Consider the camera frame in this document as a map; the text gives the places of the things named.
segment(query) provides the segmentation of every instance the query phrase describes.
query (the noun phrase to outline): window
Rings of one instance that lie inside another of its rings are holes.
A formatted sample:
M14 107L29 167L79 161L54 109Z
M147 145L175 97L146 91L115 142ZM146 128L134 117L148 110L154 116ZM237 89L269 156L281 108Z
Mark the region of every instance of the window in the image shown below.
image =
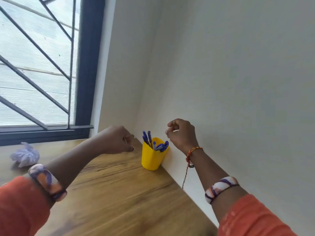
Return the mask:
M88 138L105 0L0 0L0 145Z

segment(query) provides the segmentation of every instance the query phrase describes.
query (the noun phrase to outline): purple and white bangle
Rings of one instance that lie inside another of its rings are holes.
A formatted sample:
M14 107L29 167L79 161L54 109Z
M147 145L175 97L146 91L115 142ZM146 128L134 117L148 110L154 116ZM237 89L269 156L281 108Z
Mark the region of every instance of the purple and white bangle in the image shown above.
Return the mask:
M224 177L219 182L215 183L213 186L210 186L206 193L204 194L206 201L211 204L212 201L224 190L237 186L238 181L234 177Z

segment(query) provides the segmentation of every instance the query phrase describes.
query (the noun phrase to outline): orange sleeve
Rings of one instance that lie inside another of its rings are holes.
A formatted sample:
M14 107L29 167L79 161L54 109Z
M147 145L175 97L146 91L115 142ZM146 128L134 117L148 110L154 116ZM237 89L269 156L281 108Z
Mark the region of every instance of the orange sleeve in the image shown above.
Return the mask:
M19 176L0 187L0 235L33 236L46 223L49 205L32 179Z
M239 199L221 220L218 236L296 236L253 195Z

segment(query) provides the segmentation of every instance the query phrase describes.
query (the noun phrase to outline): red thread bracelet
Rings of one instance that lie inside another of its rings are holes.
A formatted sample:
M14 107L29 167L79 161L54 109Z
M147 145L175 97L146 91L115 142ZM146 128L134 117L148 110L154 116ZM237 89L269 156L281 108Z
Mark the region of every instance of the red thread bracelet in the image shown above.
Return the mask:
M191 153L192 153L194 150L196 150L196 149L201 149L201 150L203 150L202 147L194 147L194 148L192 148L192 149L187 153L187 157L186 157L187 168L186 168L186 174L185 174L185 178L184 178L184 181L183 181L183 185L182 185L182 187L181 187L182 189L184 189L184 183L185 183L185 180L186 180L188 168L194 168L194 165L193 165L193 163L191 162L191 160L190 160L189 157L190 157Z

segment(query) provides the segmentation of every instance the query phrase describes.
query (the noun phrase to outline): hand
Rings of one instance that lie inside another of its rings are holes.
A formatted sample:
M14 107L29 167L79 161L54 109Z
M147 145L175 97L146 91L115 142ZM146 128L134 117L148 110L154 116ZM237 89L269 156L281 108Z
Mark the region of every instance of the hand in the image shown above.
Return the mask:
M131 134L123 126L111 126L87 140L96 155L132 152Z
M169 122L167 126L169 128L165 131L165 134L185 155L192 148L199 146L196 139L195 127L189 121L177 118Z

